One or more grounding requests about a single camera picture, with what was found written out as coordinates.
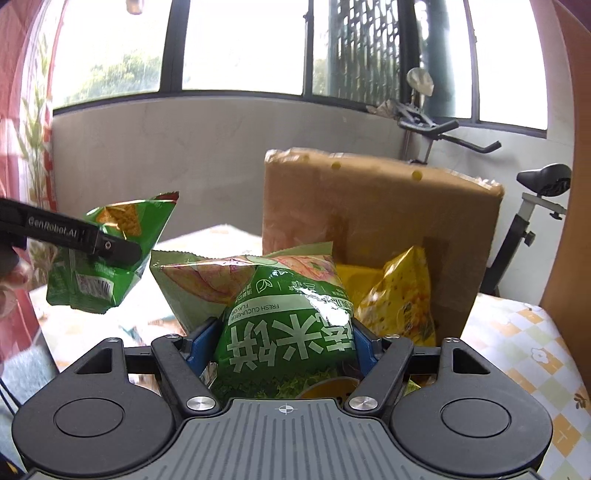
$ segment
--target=brown cardboard box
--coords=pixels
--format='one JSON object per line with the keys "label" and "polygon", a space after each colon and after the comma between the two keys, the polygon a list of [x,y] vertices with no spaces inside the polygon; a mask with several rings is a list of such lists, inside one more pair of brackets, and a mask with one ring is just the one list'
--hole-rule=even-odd
{"label": "brown cardboard box", "polygon": [[384,158],[292,149],[265,159],[263,253],[333,241],[338,263],[427,253],[437,339],[459,337],[489,256],[503,187]]}

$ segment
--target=barcode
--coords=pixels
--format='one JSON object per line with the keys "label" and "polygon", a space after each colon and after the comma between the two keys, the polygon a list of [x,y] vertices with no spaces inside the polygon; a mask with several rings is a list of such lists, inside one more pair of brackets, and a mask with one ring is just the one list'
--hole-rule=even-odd
{"label": "barcode", "polygon": [[97,299],[110,300],[113,296],[113,282],[101,277],[76,274],[78,288],[84,295]]}

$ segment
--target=patterned bedsheet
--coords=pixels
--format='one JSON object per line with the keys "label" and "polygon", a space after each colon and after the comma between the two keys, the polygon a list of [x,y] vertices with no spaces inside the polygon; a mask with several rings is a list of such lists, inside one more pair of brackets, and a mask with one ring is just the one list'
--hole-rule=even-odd
{"label": "patterned bedsheet", "polygon": [[[157,245],[213,258],[259,255],[261,238],[220,225]],[[43,335],[60,370],[109,336],[125,346],[149,345],[166,333],[183,333],[149,269],[118,308],[100,316],[50,306],[45,288],[31,292]],[[478,295],[462,339],[532,394],[554,423],[552,444],[540,468],[546,480],[591,479],[591,403],[577,367],[552,319],[540,307]],[[132,377],[153,387],[150,378]]]}

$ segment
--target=finger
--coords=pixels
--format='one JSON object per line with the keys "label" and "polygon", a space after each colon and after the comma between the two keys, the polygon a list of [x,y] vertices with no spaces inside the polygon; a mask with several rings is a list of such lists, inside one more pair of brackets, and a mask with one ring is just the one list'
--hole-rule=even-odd
{"label": "finger", "polygon": [[18,300],[8,287],[0,287],[0,318],[9,315],[17,306]]}
{"label": "finger", "polygon": [[22,258],[16,267],[4,277],[2,283],[10,288],[24,288],[33,277],[33,268]]}

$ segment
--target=tree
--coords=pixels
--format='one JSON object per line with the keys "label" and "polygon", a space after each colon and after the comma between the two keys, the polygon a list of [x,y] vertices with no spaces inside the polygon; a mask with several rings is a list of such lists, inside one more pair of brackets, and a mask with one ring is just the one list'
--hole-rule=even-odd
{"label": "tree", "polygon": [[312,72],[312,92],[314,95],[327,95],[326,91],[326,59],[314,59]]}
{"label": "tree", "polygon": [[91,77],[80,89],[65,98],[64,103],[85,102],[97,98],[157,90],[160,84],[162,58],[146,57],[139,52],[126,53],[119,63],[95,65]]}

